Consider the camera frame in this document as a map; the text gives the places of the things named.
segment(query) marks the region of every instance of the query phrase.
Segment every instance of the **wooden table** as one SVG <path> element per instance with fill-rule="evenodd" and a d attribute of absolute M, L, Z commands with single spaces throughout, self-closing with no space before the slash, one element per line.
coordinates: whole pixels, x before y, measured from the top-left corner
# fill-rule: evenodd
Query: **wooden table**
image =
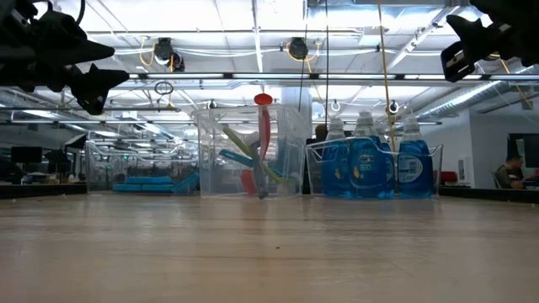
<path fill-rule="evenodd" d="M 534 205 L 0 201 L 0 302 L 538 301 Z"/>

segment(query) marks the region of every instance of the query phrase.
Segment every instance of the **blue bottle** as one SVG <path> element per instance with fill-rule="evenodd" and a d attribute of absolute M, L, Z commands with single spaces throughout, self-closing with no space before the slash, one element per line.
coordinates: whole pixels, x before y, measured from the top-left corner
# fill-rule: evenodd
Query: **blue bottle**
<path fill-rule="evenodd" d="M 391 152 L 391 147 L 384 137 L 385 131 L 386 126 L 384 124 L 379 123 L 376 125 L 376 132 L 381 142 L 380 149 L 384 152 Z M 386 161 L 386 184 L 384 185 L 383 196 L 380 198 L 392 199 L 395 196 L 395 160 L 390 153 L 384 153 L 383 156 Z"/>
<path fill-rule="evenodd" d="M 361 112 L 350 148 L 350 180 L 358 199 L 383 196 L 386 184 L 386 160 L 380 152 L 380 138 L 371 113 Z"/>
<path fill-rule="evenodd" d="M 350 149 L 344 138 L 343 121 L 339 118 L 331 119 L 326 137 L 328 143 L 324 144 L 322 155 L 322 191 L 330 197 L 350 199 Z"/>
<path fill-rule="evenodd" d="M 429 198 L 435 191 L 432 157 L 415 117 L 404 121 L 404 136 L 398 150 L 400 198 Z"/>

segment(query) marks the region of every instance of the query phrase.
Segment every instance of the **clear plastic bin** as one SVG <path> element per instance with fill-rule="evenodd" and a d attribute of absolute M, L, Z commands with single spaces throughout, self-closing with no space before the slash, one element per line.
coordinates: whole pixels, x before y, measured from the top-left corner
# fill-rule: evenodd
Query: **clear plastic bin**
<path fill-rule="evenodd" d="M 262 109 L 267 110 L 271 133 L 258 167 L 251 147 L 260 144 Z M 234 122 L 240 118 L 248 123 Z M 280 104 L 207 109 L 196 111 L 195 120 L 202 197 L 291 198 L 302 193 L 305 143 L 312 130 L 297 109 Z"/>
<path fill-rule="evenodd" d="M 198 145 L 181 142 L 155 154 L 106 150 L 86 143 L 88 192 L 194 194 L 199 185 Z"/>
<path fill-rule="evenodd" d="M 389 152 L 389 151 L 382 151 L 380 148 L 378 148 L 378 151 L 381 154 L 381 157 L 388 157 L 389 159 L 392 159 L 391 164 L 387 164 L 389 167 L 393 165 L 393 174 L 392 174 L 392 180 L 388 182 L 394 182 L 394 186 L 391 184 L 389 187 L 392 187 L 391 190 L 382 190 L 381 194 L 379 194 L 376 197 L 365 197 L 361 195 L 361 189 L 357 189 L 356 187 L 350 185 L 350 194 L 348 194 L 345 190 L 342 192 L 339 192 L 338 190 L 334 190 L 333 192 L 329 193 L 327 184 L 328 182 L 324 182 L 325 178 L 324 175 L 324 166 L 329 167 L 336 167 L 336 162 L 340 161 L 340 158 L 337 152 L 335 152 L 335 146 L 337 142 L 345 141 L 346 142 L 346 148 L 344 148 L 344 151 L 341 151 L 342 154 L 348 155 L 348 175 L 354 173 L 352 166 L 350 165 L 350 148 L 352 147 L 352 141 L 354 139 L 367 139 L 369 138 L 365 137 L 348 137 L 345 139 L 340 140 L 334 140 L 334 141 L 324 141 L 319 143 L 313 143 L 306 147 L 307 150 L 307 165 L 308 165 L 308 174 L 309 174 L 309 184 L 311 186 L 311 194 L 313 195 L 323 195 L 328 196 L 331 198 L 342 198 L 342 199 L 420 199 L 420 198 L 432 198 L 432 197 L 438 197 L 439 189 L 440 189 L 440 175 L 441 175 L 441 160 L 442 160 L 442 152 L 443 152 L 443 146 L 435 146 L 430 147 L 429 151 L 430 154 L 428 156 L 430 160 L 432 161 L 432 188 L 430 194 L 424 194 L 422 196 L 410 196 L 406 194 L 399 194 L 399 182 L 398 182 L 398 172 L 403 169 L 408 169 L 407 167 L 399 167 L 399 153 L 398 152 Z"/>

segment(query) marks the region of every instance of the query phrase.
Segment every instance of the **ceiling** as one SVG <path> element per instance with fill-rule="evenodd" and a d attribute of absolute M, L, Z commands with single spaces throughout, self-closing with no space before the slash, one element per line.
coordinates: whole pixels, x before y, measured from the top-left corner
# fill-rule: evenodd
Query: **ceiling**
<path fill-rule="evenodd" d="M 317 0 L 306 2 L 310 3 L 307 11 L 302 0 L 87 0 L 81 27 L 89 39 L 116 49 L 112 58 L 95 62 L 98 67 L 130 73 L 168 72 L 167 66 L 161 66 L 155 60 L 150 65 L 144 63 L 152 60 L 152 45 L 159 37 L 173 39 L 173 47 L 184 59 L 186 72 L 309 73 L 310 69 L 315 73 L 381 73 L 382 53 L 376 49 L 381 43 L 380 21 L 376 5 L 372 5 L 376 2 L 367 1 L 370 4 L 365 5 L 353 2 L 328 0 L 326 19 L 323 1 Z M 441 74 L 440 52 L 458 41 L 451 27 L 444 23 L 443 17 L 448 13 L 490 22 L 488 16 L 473 7 L 445 8 L 444 2 L 382 1 L 386 61 L 391 67 L 388 72 Z M 256 17 L 253 5 L 256 6 Z M 46 10 L 44 3 L 36 6 L 40 13 Z M 56 10 L 75 17 L 79 8 L 79 0 L 55 1 Z M 254 31 L 255 21 L 259 35 Z M 328 37 L 325 32 L 327 21 Z M 308 64 L 294 61 L 288 55 L 286 44 L 292 37 L 307 37 L 309 57 L 312 58 Z M 400 56 L 399 51 L 406 47 L 408 51 Z M 80 67 L 88 69 L 89 64 Z M 498 61 L 482 61 L 481 67 L 484 73 L 502 71 Z M 253 97 L 262 93 L 262 87 L 266 93 L 279 99 L 283 87 L 298 87 L 300 84 L 298 81 L 171 82 L 177 88 L 163 97 L 154 91 L 154 81 L 132 80 L 126 84 L 131 85 L 130 89 L 111 90 L 107 107 L 125 108 L 123 114 L 122 111 L 106 111 L 101 116 L 89 116 L 82 111 L 58 114 L 69 115 L 75 120 L 120 120 L 123 115 L 142 121 L 188 121 L 195 108 L 203 109 L 211 100 L 221 107 L 252 105 Z M 405 105 L 408 111 L 421 110 L 459 86 L 466 86 L 448 85 L 444 81 L 389 84 L 389 98 L 401 106 Z M 338 102 L 343 107 L 339 111 L 330 109 L 330 117 L 338 114 L 343 120 L 353 121 L 361 110 L 371 111 L 378 119 L 385 115 L 386 89 L 382 80 L 362 83 L 332 81 L 329 87 L 325 81 L 302 81 L 301 85 L 309 88 L 315 103 L 325 102 L 328 90 L 330 102 Z M 39 89 L 37 93 L 41 101 L 31 102 L 36 108 L 77 106 L 68 90 L 63 98 L 46 88 Z M 17 102 L 20 106 L 29 100 Z M 177 110 L 163 109 L 167 104 L 172 104 Z M 315 120 L 323 120 L 323 112 L 317 112 L 321 110 L 319 108 L 313 107 L 313 114 L 318 115 Z M 26 119 L 32 117 L 32 114 L 18 114 Z M 175 137 L 196 136 L 193 125 L 156 125 Z"/>

